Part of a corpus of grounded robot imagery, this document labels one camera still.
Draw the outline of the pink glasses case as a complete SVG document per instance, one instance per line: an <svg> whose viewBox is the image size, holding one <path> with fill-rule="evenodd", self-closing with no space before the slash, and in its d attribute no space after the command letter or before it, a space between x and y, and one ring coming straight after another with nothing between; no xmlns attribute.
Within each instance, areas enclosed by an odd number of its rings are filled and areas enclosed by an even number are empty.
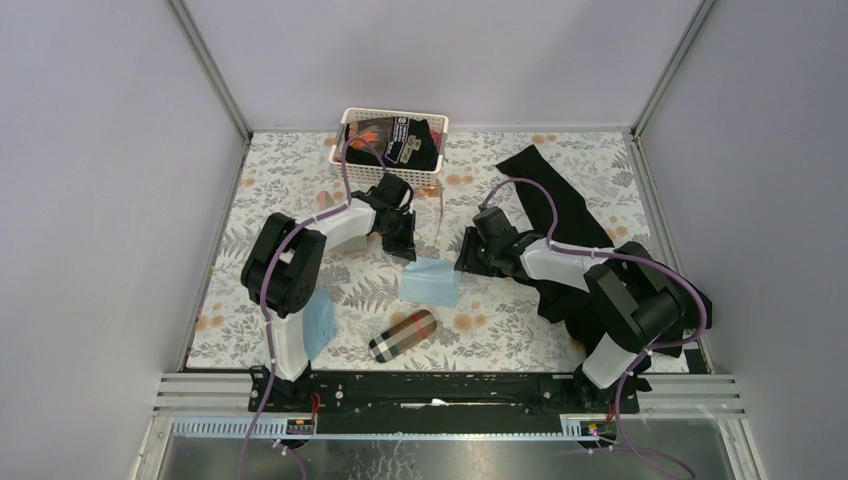
<svg viewBox="0 0 848 480"><path fill-rule="evenodd" d="M328 191L321 191L316 195L316 201L321 210L326 210L334 207L336 201ZM338 246L332 248L330 253L333 255L358 255L365 252L368 248L368 240L366 236L359 236L346 240Z"/></svg>

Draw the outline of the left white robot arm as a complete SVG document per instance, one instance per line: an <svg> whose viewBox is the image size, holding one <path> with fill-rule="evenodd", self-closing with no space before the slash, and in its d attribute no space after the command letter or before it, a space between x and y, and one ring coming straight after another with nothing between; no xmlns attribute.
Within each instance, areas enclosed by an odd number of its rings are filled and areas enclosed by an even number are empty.
<svg viewBox="0 0 848 480"><path fill-rule="evenodd" d="M367 191L299 220L269 216L241 272L249 298L265 317L268 369L277 377L272 398L288 411L309 401L310 385L300 377L309 366L300 311L311 299L324 254L355 239L378 234L385 253L416 259L413 188L386 173Z"/></svg>

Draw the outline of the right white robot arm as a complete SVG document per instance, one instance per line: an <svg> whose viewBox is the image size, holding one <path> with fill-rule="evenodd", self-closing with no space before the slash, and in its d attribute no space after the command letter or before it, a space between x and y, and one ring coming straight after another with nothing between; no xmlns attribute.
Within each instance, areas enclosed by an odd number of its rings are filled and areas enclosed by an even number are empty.
<svg viewBox="0 0 848 480"><path fill-rule="evenodd" d="M597 412L613 398L613 383L634 369L639 355L666 331L699 320L697 292L679 275L655 262L641 244L586 249L521 232L498 207L482 210L467 227L458 271L511 278L537 286L569 287L562 307L600 326L573 386L575 402Z"/></svg>

